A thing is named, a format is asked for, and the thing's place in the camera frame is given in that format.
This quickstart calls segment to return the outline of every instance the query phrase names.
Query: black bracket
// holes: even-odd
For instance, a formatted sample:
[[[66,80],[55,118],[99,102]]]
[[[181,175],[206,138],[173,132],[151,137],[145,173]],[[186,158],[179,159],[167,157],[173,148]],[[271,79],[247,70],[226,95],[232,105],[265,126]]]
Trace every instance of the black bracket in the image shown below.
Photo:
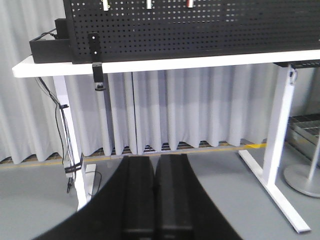
[[[90,45],[90,54],[92,57],[93,80],[96,83],[96,91],[103,91],[104,88],[104,72],[102,70],[100,37],[97,32],[88,33]]]
[[[90,54],[92,57],[92,62],[102,62],[101,61],[101,47],[100,47],[100,37],[97,32],[88,33],[88,40],[90,46]]]
[[[75,173],[76,171],[80,170],[82,168],[82,163],[83,163],[83,158],[81,157],[80,158],[80,162],[73,165],[73,166],[69,166],[69,167],[65,167],[64,168],[64,172],[66,174],[69,174],[69,173]]]

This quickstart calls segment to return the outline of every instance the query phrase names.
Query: power cord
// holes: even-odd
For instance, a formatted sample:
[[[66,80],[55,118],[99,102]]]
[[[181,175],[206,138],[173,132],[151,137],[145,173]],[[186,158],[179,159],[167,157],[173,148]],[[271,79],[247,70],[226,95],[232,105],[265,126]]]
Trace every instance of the power cord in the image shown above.
[[[100,175],[100,180],[99,180],[98,189],[96,190],[95,194],[90,194],[90,193],[88,193],[91,197],[94,197],[94,196],[99,192],[100,185],[101,185],[101,180],[102,180],[102,174],[101,174],[101,172],[99,172],[99,171],[86,171],[85,173],[86,173],[86,174],[95,173],[95,174],[99,174],[99,175]]]
[[[58,35],[57,34],[54,34],[52,32],[44,32],[40,35],[40,37],[44,37],[45,35],[50,35],[51,37],[54,37],[54,39],[58,39]]]
[[[71,137],[70,137],[70,133],[69,133],[68,122],[67,122],[65,112],[64,112],[64,108],[66,108],[68,106],[60,104],[60,102],[58,101],[58,98],[50,91],[50,89],[48,88],[48,86],[46,85],[46,83],[43,81],[43,79],[41,77],[36,77],[35,79],[36,79],[36,83],[39,86],[39,88],[45,93],[45,95],[50,97],[51,100],[55,103],[55,123],[56,123],[56,127],[57,127],[57,130],[59,133],[61,146],[62,146],[62,165],[64,164],[64,160],[65,160],[65,147],[64,147],[64,142],[62,139],[62,133],[61,133],[59,125],[58,125],[58,117],[57,117],[58,107],[61,112],[61,116],[62,116],[62,120],[63,120],[64,131],[65,131],[65,135],[66,135],[66,144],[67,144],[66,149],[67,149],[67,152],[68,152],[68,155],[70,158],[70,163],[71,163],[71,166],[75,166],[75,158],[74,158],[72,144],[71,144]],[[74,171],[73,172],[73,180],[76,181],[76,178],[77,178],[77,173],[76,173],[76,171]]]

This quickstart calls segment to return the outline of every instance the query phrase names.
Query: yellow floor line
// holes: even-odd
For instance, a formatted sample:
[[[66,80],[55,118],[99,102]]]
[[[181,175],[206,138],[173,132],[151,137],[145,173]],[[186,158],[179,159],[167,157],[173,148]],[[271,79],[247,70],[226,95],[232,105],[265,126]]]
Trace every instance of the yellow floor line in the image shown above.
[[[190,150],[190,151],[178,151],[178,152],[159,152],[156,154],[144,154],[143,156],[146,157],[157,157],[160,155],[165,155],[165,154],[193,154],[193,153],[210,153],[210,152],[224,152],[224,151],[238,151],[238,150],[245,150],[245,149],[261,149],[265,148],[267,146],[266,143],[262,144],[247,144],[244,146],[238,146],[238,147],[225,147],[225,148],[211,148],[211,149],[199,149],[199,150]],[[85,159],[83,160],[85,163],[90,163],[90,162],[99,162],[99,161],[105,161],[105,160],[116,160],[116,159],[121,159],[122,156],[107,156],[107,157],[100,157],[100,158],[90,158],[90,159]],[[14,168],[30,168],[30,167],[39,167],[39,166],[55,166],[55,165],[61,165],[61,161],[55,161],[55,162],[38,162],[38,163],[33,163],[33,164],[9,164],[9,165],[0,165],[0,170],[1,169],[14,169]]]

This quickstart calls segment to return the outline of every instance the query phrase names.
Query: white curtain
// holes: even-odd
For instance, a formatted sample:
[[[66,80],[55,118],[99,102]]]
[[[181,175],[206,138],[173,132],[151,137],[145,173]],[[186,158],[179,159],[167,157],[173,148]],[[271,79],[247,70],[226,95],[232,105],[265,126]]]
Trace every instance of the white curtain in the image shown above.
[[[0,4],[0,161],[12,157],[17,164],[32,154],[44,161],[62,153],[55,106],[33,78],[14,78],[11,68],[30,54],[29,40],[64,17],[63,1]],[[293,115],[304,113],[313,72],[299,71]],[[200,141],[212,146],[219,141],[238,146],[241,139],[261,143],[276,76],[275,65],[257,64],[108,74],[104,96],[95,92],[91,75],[66,77],[66,85],[83,154],[103,148],[110,155],[115,148],[121,155],[126,146],[141,154],[146,145],[161,151],[163,143],[171,150],[179,142],[193,147]],[[45,82],[54,91],[52,78]]]

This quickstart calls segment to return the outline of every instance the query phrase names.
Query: white table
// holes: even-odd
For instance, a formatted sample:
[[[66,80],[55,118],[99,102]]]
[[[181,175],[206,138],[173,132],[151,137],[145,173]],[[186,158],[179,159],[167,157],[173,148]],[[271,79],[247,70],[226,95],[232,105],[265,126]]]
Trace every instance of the white table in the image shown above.
[[[292,62],[316,59],[320,59],[320,50],[284,51],[143,61],[105,62],[102,64],[102,70],[104,73],[124,73],[245,64],[262,64],[274,62]],[[56,93],[60,103],[68,105],[69,98],[64,76],[89,75],[93,73],[92,64],[90,63],[72,64],[71,62],[62,62],[35,64],[32,56],[27,57],[21,63],[13,67],[12,71],[13,75],[16,78],[53,76]],[[287,130],[287,121],[295,88],[293,79],[294,76],[291,76],[292,72],[293,69],[291,67],[281,68],[279,70],[272,106],[263,168],[259,166],[259,164],[249,154],[248,151],[241,150],[239,151],[239,154],[255,174],[255,176],[258,178],[266,191],[269,193],[269,195],[272,197],[274,202],[281,209],[283,214],[290,221],[294,229],[298,233],[301,233],[310,231],[310,227],[306,224],[306,222],[301,218],[301,216],[293,208],[290,202],[275,185],[280,157],[282,155],[282,149],[285,140],[285,134]],[[77,144],[70,107],[67,108],[65,112],[70,128],[69,130],[71,135],[71,144],[74,151],[73,154],[77,158],[75,159],[75,163],[78,163],[80,161],[81,148],[79,144]],[[87,178],[85,176],[84,170],[82,169],[81,172],[77,174],[75,182],[79,200],[79,209],[84,206],[88,200],[90,200],[86,182]]]

